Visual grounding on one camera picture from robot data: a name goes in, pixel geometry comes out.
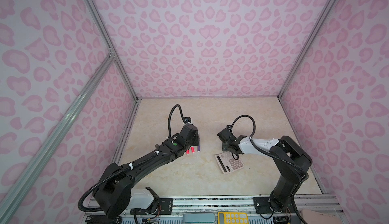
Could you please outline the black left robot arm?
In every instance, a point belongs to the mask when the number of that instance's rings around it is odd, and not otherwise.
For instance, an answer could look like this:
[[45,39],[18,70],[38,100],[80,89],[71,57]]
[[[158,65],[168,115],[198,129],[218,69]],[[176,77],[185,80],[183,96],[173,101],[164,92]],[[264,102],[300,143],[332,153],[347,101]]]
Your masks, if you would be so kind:
[[159,209],[160,199],[155,191],[150,187],[132,189],[144,177],[182,157],[190,147],[198,146],[199,143],[197,127],[188,123],[179,134],[166,139],[145,156],[121,166],[116,163],[108,165],[99,182],[86,193],[91,193],[99,206],[87,208],[79,204],[79,209],[83,212],[103,211],[109,219],[118,217],[127,208],[154,214]]

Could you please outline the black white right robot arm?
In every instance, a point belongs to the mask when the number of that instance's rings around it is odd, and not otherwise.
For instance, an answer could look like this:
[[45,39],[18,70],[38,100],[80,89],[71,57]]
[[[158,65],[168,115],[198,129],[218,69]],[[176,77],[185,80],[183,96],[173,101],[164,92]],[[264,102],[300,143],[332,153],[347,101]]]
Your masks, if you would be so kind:
[[244,154],[264,155],[273,159],[280,178],[271,192],[266,206],[274,212],[282,212],[300,186],[309,178],[311,157],[289,136],[280,139],[255,139],[234,136],[230,129],[217,134],[224,151],[236,156]]

